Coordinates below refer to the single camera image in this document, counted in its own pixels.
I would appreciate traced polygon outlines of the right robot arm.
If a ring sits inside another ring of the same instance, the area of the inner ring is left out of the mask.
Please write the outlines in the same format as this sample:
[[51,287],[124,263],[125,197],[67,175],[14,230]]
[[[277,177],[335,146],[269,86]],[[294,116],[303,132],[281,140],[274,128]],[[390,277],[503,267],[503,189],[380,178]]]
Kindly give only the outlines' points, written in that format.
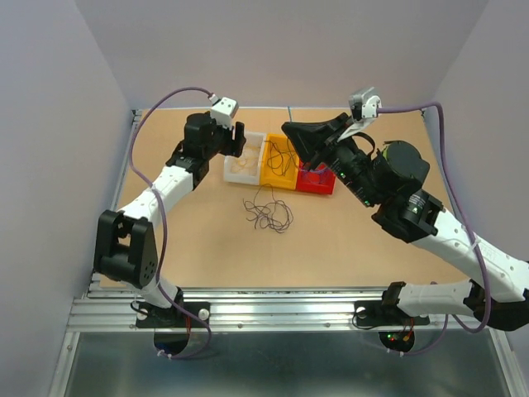
[[430,165],[406,141],[386,141],[362,151],[352,137],[347,114],[326,122],[285,122],[282,130],[306,170],[326,166],[392,237],[451,264],[466,275],[452,284],[393,282],[381,298],[364,303],[358,323],[365,327],[400,325],[431,314],[485,321],[502,331],[528,324],[528,264],[480,237],[422,187]]

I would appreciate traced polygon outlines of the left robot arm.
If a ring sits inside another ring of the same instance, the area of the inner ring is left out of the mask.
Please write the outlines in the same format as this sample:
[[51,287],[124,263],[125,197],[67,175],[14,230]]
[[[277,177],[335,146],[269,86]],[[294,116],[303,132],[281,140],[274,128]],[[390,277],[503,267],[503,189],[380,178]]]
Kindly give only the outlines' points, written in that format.
[[212,111],[186,119],[178,143],[154,182],[123,208],[104,211],[98,219],[93,271],[133,288],[155,306],[155,316],[167,326],[183,319],[179,287],[160,274],[155,229],[168,238],[167,212],[193,192],[209,171],[216,155],[239,157],[246,143],[245,125],[220,123]]

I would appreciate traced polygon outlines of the white plastic bin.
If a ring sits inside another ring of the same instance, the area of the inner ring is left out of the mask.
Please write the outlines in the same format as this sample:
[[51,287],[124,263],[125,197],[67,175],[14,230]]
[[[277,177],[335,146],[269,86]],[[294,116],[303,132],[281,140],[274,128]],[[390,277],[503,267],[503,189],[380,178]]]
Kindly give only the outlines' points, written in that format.
[[267,135],[246,132],[246,143],[240,157],[226,156],[223,179],[236,184],[259,185]]

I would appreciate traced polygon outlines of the yellow plastic bin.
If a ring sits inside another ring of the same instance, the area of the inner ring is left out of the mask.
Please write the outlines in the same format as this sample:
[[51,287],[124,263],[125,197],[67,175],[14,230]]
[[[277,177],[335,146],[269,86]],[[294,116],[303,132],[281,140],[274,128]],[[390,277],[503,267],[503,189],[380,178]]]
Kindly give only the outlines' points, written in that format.
[[268,134],[260,171],[260,185],[295,190],[299,157],[285,135]]

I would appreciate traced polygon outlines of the red plastic bin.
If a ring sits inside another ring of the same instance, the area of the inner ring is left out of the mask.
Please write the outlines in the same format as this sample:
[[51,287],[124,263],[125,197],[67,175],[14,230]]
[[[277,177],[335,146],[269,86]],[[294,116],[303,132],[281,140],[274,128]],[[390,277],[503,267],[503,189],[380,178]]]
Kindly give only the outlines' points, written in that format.
[[315,170],[306,170],[305,164],[299,161],[296,190],[303,193],[332,195],[336,177],[324,164]]

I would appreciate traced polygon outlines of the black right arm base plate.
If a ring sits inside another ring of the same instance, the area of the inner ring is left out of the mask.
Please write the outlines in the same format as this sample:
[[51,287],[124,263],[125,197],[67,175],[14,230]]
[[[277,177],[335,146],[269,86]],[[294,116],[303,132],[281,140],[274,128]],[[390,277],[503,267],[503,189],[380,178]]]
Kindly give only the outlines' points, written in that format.
[[426,326],[430,318],[411,317],[396,307],[385,307],[381,300],[363,300],[355,303],[355,324],[360,328]]

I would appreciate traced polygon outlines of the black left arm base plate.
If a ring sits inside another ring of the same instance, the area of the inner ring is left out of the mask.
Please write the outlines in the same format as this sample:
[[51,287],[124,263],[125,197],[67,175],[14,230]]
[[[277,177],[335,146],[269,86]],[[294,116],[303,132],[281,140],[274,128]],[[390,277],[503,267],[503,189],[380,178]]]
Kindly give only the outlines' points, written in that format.
[[202,324],[195,319],[189,322],[186,317],[173,306],[167,309],[158,308],[147,302],[134,302],[131,304],[136,313],[135,326],[139,329],[155,328],[202,328]]

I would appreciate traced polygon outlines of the aluminium mounting rail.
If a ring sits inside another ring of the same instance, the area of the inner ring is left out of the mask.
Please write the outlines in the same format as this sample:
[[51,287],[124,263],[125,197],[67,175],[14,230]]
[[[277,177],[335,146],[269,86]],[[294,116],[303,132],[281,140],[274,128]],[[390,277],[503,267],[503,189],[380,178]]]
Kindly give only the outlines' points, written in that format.
[[[223,332],[354,331],[359,302],[380,297],[380,288],[204,289],[189,288],[184,300],[210,303],[210,327]],[[69,312],[69,332],[138,332],[126,289],[92,289]]]

